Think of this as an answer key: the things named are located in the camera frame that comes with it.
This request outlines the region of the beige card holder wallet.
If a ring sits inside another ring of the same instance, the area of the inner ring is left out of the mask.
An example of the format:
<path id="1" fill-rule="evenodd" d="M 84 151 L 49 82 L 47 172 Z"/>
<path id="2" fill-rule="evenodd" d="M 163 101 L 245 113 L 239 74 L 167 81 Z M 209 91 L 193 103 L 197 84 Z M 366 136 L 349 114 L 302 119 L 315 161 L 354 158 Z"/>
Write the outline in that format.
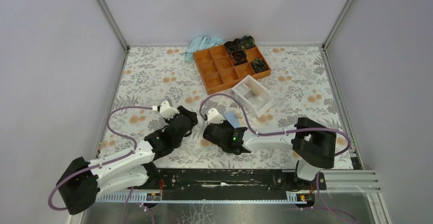
<path id="1" fill-rule="evenodd" d="M 225 113 L 224 117 L 234 128 L 240 128 L 241 127 L 239 118 L 234 111 L 230 111 L 230 112 Z"/>

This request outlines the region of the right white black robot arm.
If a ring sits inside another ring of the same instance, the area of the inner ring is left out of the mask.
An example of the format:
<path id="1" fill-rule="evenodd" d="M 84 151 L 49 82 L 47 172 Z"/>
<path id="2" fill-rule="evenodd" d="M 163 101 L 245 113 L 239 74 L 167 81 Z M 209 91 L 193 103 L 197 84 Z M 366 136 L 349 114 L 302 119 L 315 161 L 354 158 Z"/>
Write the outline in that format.
<path id="1" fill-rule="evenodd" d="M 265 129 L 252 132 L 246 127 L 235 128 L 226 119 L 209 123 L 203 138 L 229 154 L 240 155 L 260 150 L 292 150 L 300 156 L 295 167 L 293 183 L 306 189 L 323 169 L 334 167 L 336 132 L 307 118 L 280 131 Z"/>

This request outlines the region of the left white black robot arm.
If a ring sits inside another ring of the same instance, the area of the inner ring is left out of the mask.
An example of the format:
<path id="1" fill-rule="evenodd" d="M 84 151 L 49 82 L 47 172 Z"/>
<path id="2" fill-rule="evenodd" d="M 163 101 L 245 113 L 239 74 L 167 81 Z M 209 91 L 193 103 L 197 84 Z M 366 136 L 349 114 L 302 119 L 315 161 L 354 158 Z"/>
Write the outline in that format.
<path id="1" fill-rule="evenodd" d="M 198 124 L 197 114 L 169 105 L 167 101 L 152 107 L 164 118 L 165 126 L 133 146 L 111 156 L 90 161 L 78 157 L 72 160 L 49 195 L 48 205 L 70 215 L 88 209 L 97 198 L 129 187 L 154 188 L 158 170 L 154 161 L 179 148 Z"/>

